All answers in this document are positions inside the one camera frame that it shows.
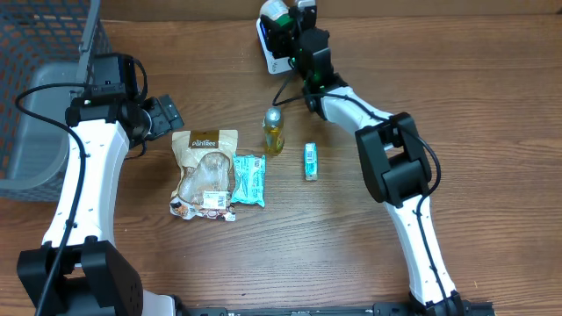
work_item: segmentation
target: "gray bin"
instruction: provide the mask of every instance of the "gray bin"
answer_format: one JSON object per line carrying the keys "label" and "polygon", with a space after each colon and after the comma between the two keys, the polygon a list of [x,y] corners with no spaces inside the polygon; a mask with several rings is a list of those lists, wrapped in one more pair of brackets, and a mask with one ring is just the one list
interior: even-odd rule
{"label": "gray bin", "polygon": [[[48,83],[91,83],[96,54],[111,52],[99,0],[0,3],[0,197],[57,201],[68,160],[68,135],[24,115],[15,97]],[[64,123],[79,88],[31,94],[24,107]]]}

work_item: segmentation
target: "teal box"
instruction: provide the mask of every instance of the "teal box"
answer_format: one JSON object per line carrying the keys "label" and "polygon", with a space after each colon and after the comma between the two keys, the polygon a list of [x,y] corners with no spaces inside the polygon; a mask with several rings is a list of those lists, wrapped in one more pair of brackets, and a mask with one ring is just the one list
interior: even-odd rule
{"label": "teal box", "polygon": [[315,143],[305,145],[305,179],[318,180],[318,149]]}

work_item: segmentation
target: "barcode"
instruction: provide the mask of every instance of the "barcode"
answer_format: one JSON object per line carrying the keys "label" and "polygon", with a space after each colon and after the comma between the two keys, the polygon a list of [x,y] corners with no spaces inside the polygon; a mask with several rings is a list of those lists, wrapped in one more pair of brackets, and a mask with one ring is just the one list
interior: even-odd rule
{"label": "barcode", "polygon": [[314,152],[307,151],[306,152],[306,163],[314,163]]}
{"label": "barcode", "polygon": [[219,207],[225,207],[225,196],[219,196],[219,202],[217,203]]}

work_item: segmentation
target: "silver bottle cap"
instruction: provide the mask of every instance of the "silver bottle cap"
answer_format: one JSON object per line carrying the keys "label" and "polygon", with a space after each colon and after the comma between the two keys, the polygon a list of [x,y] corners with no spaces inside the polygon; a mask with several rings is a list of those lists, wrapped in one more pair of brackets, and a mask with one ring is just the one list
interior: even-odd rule
{"label": "silver bottle cap", "polygon": [[276,107],[272,107],[265,113],[265,118],[263,119],[263,125],[269,127],[277,127],[283,122],[283,115],[281,110]]}

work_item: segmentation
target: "blue package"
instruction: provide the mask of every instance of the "blue package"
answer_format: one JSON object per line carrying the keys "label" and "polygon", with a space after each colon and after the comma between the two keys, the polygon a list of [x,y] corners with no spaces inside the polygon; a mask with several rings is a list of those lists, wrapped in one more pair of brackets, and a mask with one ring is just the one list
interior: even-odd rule
{"label": "blue package", "polygon": [[258,204],[265,207],[265,201],[263,201],[265,163],[265,155],[261,158],[253,155],[234,155],[236,187],[234,188],[232,203]]}

